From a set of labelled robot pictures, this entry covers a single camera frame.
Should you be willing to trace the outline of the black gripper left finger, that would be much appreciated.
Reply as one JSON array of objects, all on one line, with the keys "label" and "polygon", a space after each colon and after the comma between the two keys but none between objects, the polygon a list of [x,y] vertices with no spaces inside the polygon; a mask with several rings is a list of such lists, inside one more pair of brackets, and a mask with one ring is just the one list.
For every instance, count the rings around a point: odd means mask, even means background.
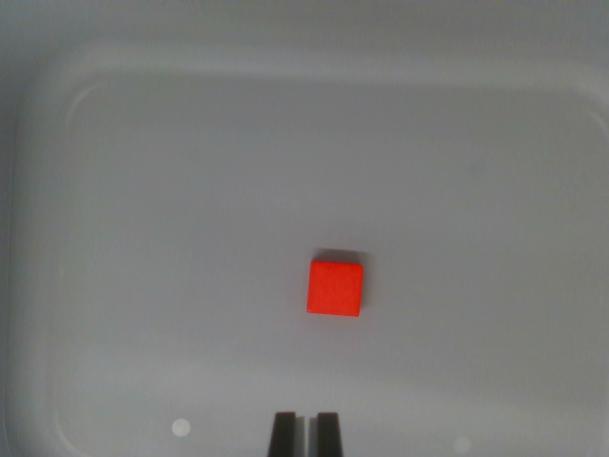
[{"label": "black gripper left finger", "polygon": [[305,455],[305,418],[294,411],[277,412],[267,449],[267,457]]}]

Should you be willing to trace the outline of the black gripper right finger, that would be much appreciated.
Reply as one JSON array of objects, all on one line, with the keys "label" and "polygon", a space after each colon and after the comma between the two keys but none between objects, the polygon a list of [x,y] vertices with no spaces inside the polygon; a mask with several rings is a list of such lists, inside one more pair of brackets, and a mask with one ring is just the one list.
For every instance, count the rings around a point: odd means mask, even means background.
[{"label": "black gripper right finger", "polygon": [[337,412],[320,412],[309,420],[309,455],[344,456],[340,416]]}]

